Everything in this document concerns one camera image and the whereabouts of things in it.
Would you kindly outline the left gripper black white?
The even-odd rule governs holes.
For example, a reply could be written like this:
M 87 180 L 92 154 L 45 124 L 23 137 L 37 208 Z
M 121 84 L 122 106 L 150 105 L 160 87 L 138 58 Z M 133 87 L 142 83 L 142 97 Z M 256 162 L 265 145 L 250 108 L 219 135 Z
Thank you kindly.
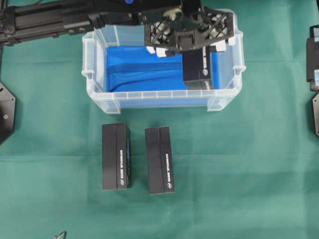
M 226 44 L 235 44 L 235 16 L 232 12 L 199 7 L 186 12 L 183 7 L 166 10 L 161 19 L 144 27 L 147 50 L 157 57 L 205 48 L 223 52 Z

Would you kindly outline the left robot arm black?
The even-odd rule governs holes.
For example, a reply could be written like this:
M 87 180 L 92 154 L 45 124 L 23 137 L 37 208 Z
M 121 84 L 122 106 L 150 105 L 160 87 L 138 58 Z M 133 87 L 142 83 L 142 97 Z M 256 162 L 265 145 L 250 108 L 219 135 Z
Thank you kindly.
M 57 0 L 0 11 L 0 43 L 79 34 L 107 25 L 143 26 L 144 44 L 158 57 L 207 47 L 223 51 L 235 35 L 232 12 L 198 0 Z

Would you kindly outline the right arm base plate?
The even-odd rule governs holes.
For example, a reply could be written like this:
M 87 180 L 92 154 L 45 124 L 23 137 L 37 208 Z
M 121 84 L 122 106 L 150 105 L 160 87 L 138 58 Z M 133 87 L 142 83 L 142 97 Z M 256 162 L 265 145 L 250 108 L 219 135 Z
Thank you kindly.
M 319 136 L 319 93 L 314 96 L 312 104 L 314 113 L 315 134 Z

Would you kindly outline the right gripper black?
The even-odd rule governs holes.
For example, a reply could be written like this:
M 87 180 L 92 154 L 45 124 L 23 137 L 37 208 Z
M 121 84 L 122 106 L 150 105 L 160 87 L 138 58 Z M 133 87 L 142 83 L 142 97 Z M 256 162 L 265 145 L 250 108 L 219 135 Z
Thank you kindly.
M 310 27 L 310 36 L 306 42 L 306 81 L 311 91 L 319 91 L 319 25 Z

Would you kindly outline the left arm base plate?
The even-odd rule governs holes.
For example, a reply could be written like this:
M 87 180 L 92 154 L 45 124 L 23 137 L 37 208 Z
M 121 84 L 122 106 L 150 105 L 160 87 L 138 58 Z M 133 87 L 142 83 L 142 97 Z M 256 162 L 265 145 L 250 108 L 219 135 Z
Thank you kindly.
M 3 144 L 14 132 L 15 96 L 0 84 L 0 144 Z

